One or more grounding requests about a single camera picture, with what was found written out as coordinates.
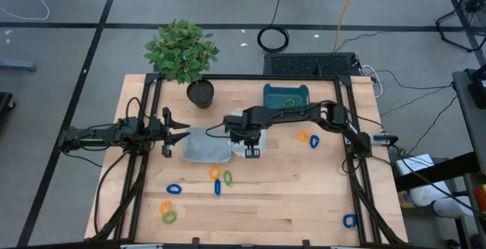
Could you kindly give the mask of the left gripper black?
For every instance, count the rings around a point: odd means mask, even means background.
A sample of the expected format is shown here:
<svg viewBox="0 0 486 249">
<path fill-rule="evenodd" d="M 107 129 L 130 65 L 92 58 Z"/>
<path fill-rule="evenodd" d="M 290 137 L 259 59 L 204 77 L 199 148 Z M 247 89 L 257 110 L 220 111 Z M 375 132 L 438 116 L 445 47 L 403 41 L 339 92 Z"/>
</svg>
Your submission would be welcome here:
<svg viewBox="0 0 486 249">
<path fill-rule="evenodd" d="M 179 123 L 172 119 L 171 112 L 168 107 L 163 108 L 162 118 L 157 118 L 156 113 L 153 113 L 149 120 L 149 129 L 154 140 L 165 140 L 168 138 L 168 145 L 176 145 L 177 142 L 190 135 L 190 132 L 180 134 L 170 134 L 169 129 L 184 129 L 189 128 L 189 124 Z"/>
</svg>

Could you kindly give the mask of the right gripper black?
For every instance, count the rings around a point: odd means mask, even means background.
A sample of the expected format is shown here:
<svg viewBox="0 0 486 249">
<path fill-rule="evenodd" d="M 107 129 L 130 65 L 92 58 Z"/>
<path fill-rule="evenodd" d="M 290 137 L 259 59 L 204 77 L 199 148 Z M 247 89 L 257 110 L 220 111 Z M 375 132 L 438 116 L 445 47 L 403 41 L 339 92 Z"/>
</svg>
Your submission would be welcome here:
<svg viewBox="0 0 486 249">
<path fill-rule="evenodd" d="M 226 115 L 223 117 L 225 132 L 229 132 L 233 143 L 243 142 L 246 147 L 257 147 L 260 143 L 261 131 L 264 129 L 267 120 L 263 116 L 254 114 Z M 258 148 L 247 148 L 245 157 L 247 159 L 259 159 Z"/>
</svg>

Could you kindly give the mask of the white plastic bin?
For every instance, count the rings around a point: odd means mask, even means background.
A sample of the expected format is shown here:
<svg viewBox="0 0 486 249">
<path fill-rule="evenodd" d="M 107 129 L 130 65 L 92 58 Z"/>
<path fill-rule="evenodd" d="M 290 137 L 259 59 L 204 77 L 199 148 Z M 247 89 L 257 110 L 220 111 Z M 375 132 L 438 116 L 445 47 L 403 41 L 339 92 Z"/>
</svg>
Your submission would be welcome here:
<svg viewBox="0 0 486 249">
<path fill-rule="evenodd" d="M 237 115 L 237 116 L 242 116 L 243 108 L 237 108 L 232 111 L 232 115 Z M 260 150 L 260 155 L 263 156 L 264 153 L 266 152 L 267 148 L 267 131 L 262 130 L 260 132 L 260 139 L 259 139 L 259 144 L 257 145 L 257 148 Z M 244 145 L 244 142 L 240 143 L 231 143 L 231 149 L 232 152 L 236 156 L 240 156 L 245 158 L 245 150 L 246 146 Z"/>
</svg>

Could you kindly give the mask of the grey plastic bin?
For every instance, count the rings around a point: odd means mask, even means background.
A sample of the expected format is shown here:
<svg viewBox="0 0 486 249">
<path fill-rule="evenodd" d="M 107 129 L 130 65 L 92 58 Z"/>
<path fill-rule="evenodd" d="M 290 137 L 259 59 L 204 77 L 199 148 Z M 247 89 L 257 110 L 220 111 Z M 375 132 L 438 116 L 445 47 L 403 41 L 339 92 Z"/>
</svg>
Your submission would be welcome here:
<svg viewBox="0 0 486 249">
<path fill-rule="evenodd" d="M 208 136 L 204 128 L 189 128 L 183 158 L 189 162 L 221 164 L 232 157 L 230 139 L 221 131 Z"/>
</svg>

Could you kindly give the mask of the teal plastic bin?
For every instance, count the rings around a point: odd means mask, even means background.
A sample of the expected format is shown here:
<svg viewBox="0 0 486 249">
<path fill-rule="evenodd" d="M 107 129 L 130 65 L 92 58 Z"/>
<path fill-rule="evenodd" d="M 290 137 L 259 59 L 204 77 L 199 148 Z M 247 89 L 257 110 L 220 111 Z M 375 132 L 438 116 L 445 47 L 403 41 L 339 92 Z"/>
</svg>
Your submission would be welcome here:
<svg viewBox="0 0 486 249">
<path fill-rule="evenodd" d="M 291 97 L 295 97 L 300 106 L 309 104 L 310 92 L 307 86 L 299 87 L 273 87 L 266 84 L 263 88 L 263 104 L 270 109 L 287 109 L 284 102 Z"/>
</svg>

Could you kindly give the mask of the green potted plant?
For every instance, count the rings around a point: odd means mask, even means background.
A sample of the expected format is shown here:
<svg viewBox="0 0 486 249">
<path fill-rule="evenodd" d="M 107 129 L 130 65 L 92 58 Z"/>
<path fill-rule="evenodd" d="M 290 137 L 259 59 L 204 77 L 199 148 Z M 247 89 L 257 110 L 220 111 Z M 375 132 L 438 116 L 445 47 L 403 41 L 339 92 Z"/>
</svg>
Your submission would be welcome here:
<svg viewBox="0 0 486 249">
<path fill-rule="evenodd" d="M 144 45 L 144 57 L 153 70 L 167 81 L 187 84 L 186 95 L 199 109 L 209 108 L 215 94 L 213 84 L 202 78 L 218 62 L 219 49 L 211 37 L 198 25 L 180 19 L 159 27 Z"/>
</svg>

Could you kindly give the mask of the black perforated computer case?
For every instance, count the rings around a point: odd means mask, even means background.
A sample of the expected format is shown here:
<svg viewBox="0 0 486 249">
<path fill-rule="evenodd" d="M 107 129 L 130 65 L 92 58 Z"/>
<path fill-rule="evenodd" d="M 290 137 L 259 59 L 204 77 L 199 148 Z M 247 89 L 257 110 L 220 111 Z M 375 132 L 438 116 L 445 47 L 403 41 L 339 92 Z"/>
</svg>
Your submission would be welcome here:
<svg viewBox="0 0 486 249">
<path fill-rule="evenodd" d="M 264 56 L 264 74 L 303 76 L 359 76 L 361 63 L 354 52 L 277 53 Z"/>
</svg>

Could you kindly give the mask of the white paper sheet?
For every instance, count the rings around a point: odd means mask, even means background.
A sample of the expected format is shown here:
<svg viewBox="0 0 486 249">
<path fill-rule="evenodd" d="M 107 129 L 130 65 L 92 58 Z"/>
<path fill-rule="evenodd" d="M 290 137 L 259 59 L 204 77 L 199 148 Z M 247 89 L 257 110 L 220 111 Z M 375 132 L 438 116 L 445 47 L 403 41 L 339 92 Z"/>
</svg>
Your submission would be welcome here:
<svg viewBox="0 0 486 249">
<path fill-rule="evenodd" d="M 407 175 L 412 171 L 426 169 L 434 165 L 432 158 L 428 154 L 413 156 L 411 158 L 398 159 L 395 166 L 400 175 Z"/>
</svg>

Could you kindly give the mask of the white paper towel roll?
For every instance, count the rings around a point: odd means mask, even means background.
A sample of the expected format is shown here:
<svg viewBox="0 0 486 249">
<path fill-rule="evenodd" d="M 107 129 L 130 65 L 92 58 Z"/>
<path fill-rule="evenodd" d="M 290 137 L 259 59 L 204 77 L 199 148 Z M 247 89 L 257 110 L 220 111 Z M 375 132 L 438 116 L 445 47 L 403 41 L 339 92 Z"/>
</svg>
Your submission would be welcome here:
<svg viewBox="0 0 486 249">
<path fill-rule="evenodd" d="M 409 191 L 409 196 L 416 206 L 427 206 L 435 200 L 448 197 L 449 194 L 450 190 L 443 181 L 413 188 Z"/>
</svg>

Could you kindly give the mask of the black metal shelf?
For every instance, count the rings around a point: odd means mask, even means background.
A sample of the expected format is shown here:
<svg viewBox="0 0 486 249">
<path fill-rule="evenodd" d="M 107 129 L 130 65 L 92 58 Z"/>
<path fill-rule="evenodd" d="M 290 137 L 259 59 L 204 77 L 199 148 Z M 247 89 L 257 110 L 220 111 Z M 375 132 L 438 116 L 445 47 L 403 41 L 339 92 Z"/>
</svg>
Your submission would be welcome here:
<svg viewBox="0 0 486 249">
<path fill-rule="evenodd" d="M 481 245 L 483 249 L 486 249 L 486 215 L 478 208 L 474 194 L 475 187 L 486 184 L 486 175 L 481 173 L 474 151 L 447 159 L 426 169 L 399 176 L 395 178 L 395 185 L 397 191 L 406 191 L 460 176 L 464 178 L 466 185 L 466 190 L 462 195 L 469 197 L 471 211 L 474 214 L 478 234 L 481 238 Z"/>
</svg>

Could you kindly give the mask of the black side table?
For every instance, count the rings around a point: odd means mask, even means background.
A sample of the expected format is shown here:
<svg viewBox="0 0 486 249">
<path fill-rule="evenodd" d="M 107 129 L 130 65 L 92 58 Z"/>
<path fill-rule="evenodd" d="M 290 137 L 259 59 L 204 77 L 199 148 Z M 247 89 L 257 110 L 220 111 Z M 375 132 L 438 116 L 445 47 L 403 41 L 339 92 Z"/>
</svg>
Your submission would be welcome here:
<svg viewBox="0 0 486 249">
<path fill-rule="evenodd" d="M 483 175 L 486 175 L 486 109 L 480 109 L 476 106 L 469 90 L 472 81 L 469 79 L 468 72 L 456 71 L 453 72 L 452 76 L 480 171 Z"/>
</svg>

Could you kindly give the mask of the red and yellow package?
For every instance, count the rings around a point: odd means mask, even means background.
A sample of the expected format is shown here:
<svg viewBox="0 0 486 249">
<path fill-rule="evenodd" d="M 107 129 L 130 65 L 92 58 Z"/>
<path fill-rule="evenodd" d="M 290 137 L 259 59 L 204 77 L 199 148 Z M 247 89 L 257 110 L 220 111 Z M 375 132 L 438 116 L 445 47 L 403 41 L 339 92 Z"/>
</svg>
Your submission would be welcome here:
<svg viewBox="0 0 486 249">
<path fill-rule="evenodd" d="M 476 203 L 480 211 L 486 215 L 486 184 L 474 188 Z"/>
</svg>

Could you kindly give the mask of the black device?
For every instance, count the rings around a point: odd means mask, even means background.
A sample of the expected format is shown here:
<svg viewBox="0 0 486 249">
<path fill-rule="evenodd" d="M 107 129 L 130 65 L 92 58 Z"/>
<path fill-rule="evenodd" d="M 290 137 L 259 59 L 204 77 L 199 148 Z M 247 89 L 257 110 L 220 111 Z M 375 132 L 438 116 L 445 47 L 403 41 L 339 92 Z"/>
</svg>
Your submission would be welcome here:
<svg viewBox="0 0 486 249">
<path fill-rule="evenodd" d="M 469 75 L 472 83 L 468 86 L 469 92 L 480 109 L 486 109 L 486 64 Z"/>
</svg>

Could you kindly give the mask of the black floor fan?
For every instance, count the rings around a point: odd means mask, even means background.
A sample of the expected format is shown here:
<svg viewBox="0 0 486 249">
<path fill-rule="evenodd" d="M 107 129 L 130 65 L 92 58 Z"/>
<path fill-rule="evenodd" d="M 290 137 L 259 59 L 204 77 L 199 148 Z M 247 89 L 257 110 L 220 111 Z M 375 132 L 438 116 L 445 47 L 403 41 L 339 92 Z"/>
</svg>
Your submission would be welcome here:
<svg viewBox="0 0 486 249">
<path fill-rule="evenodd" d="M 445 36 L 441 24 L 453 16 L 462 15 L 465 18 L 465 25 L 463 26 L 467 32 L 476 36 L 482 36 L 483 40 L 478 45 L 478 48 L 468 48 Z M 475 52 L 483 47 L 486 43 L 486 0 L 459 0 L 457 6 L 442 17 L 439 17 L 436 22 L 436 28 L 440 33 L 440 38 L 453 46 L 466 50 L 467 52 Z"/>
</svg>

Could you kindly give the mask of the black aluminium table frame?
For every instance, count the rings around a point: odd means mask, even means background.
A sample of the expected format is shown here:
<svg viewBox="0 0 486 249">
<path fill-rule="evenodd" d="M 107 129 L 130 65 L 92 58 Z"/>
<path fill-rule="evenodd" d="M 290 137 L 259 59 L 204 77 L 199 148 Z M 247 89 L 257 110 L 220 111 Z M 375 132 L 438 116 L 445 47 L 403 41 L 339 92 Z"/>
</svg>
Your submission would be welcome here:
<svg viewBox="0 0 486 249">
<path fill-rule="evenodd" d="M 208 128 L 236 109 L 259 105 L 267 83 L 277 87 L 306 84 L 312 102 L 337 101 L 332 81 L 255 77 L 212 79 L 216 92 L 208 109 L 197 109 L 186 97 L 185 86 L 163 81 L 157 115 L 167 106 L 175 121 Z M 300 142 L 300 131 L 317 133 L 320 145 L 313 150 Z M 232 173 L 235 182 L 232 187 L 222 183 L 221 196 L 213 193 L 214 181 L 209 177 L 212 164 L 183 159 L 184 140 L 171 147 L 169 159 L 162 156 L 161 146 L 156 145 L 148 160 L 136 242 L 187 244 L 199 238 L 202 244 L 302 246 L 303 240 L 309 240 L 314 246 L 359 245 L 358 227 L 347 229 L 342 223 L 345 214 L 356 212 L 349 178 L 341 169 L 345 149 L 339 134 L 322 131 L 309 122 L 272 126 L 261 158 L 233 155 L 230 162 L 220 165 L 222 172 Z M 103 182 L 100 228 L 119 205 L 128 161 L 126 156 Z M 390 166 L 372 158 L 366 162 L 376 208 L 396 235 L 407 241 Z M 172 183 L 181 185 L 181 194 L 166 192 Z M 178 218 L 171 225 L 161 220 L 163 201 L 175 205 Z"/>
</svg>

